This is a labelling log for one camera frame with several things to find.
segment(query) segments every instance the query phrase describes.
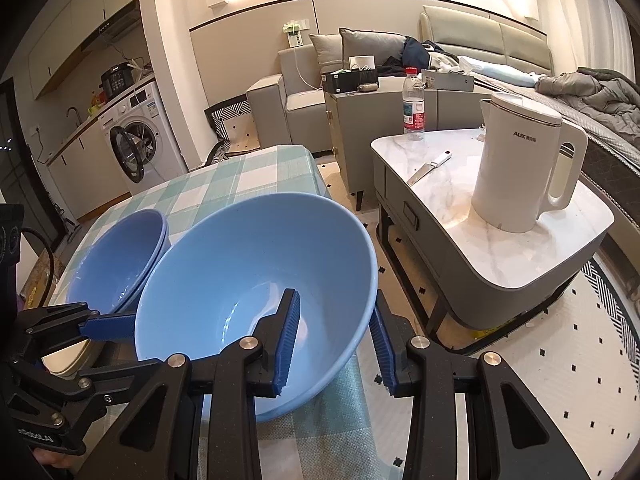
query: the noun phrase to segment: plastic bowl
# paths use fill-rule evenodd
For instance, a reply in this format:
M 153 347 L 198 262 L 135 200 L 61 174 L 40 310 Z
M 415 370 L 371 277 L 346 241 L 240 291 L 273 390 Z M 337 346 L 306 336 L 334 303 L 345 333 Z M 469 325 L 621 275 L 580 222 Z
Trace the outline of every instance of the plastic bowl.
M 143 209 L 114 224 L 87 251 L 69 284 L 67 303 L 101 314 L 134 308 L 151 270 L 170 247 L 166 218 Z
M 218 354 L 273 314 L 287 287 L 299 292 L 301 303 L 289 379 L 276 399 L 255 399 L 258 422 L 284 415 L 344 367 L 376 300 L 378 266 L 369 235 L 330 199 L 257 196 L 191 228 L 156 265 L 142 293 L 138 358 Z M 204 420 L 209 407 L 206 399 Z

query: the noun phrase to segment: water bottle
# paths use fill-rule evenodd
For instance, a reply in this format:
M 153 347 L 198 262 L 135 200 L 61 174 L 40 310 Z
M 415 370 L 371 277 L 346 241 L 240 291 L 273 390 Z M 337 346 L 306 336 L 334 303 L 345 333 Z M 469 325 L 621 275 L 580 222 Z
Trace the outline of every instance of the water bottle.
M 418 69 L 404 70 L 406 79 L 402 86 L 402 106 L 404 108 L 404 133 L 420 137 L 424 133 L 424 83 L 418 77 Z

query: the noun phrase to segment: kitchen knife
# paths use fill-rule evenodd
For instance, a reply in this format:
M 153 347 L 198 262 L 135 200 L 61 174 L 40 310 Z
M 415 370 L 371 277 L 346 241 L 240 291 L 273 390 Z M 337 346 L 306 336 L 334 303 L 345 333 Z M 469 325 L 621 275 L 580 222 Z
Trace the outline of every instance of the kitchen knife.
M 447 150 L 446 152 L 441 154 L 438 158 L 432 160 L 429 164 L 423 165 L 423 167 L 421 167 L 420 170 L 414 173 L 414 176 L 412 176 L 409 180 L 406 181 L 407 184 L 409 185 L 409 187 L 413 186 L 422 177 L 428 174 L 431 170 L 435 170 L 435 168 L 442 166 L 450 158 L 451 158 L 451 152 Z

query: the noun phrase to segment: person's hand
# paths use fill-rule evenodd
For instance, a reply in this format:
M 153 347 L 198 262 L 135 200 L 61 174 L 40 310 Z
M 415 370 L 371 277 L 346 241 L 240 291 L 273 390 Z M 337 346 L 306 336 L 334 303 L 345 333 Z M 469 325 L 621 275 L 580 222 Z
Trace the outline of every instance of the person's hand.
M 71 455 L 63 455 L 39 448 L 33 450 L 33 456 L 40 465 L 50 465 L 60 469 L 67 469 L 74 462 L 74 457 Z

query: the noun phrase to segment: range hood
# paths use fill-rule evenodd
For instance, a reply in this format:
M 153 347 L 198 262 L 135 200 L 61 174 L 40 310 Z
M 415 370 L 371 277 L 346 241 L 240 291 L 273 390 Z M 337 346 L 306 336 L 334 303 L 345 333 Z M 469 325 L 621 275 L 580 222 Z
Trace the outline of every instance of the range hood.
M 140 1 L 133 0 L 105 20 L 80 45 L 80 51 L 99 50 L 129 34 L 142 22 Z

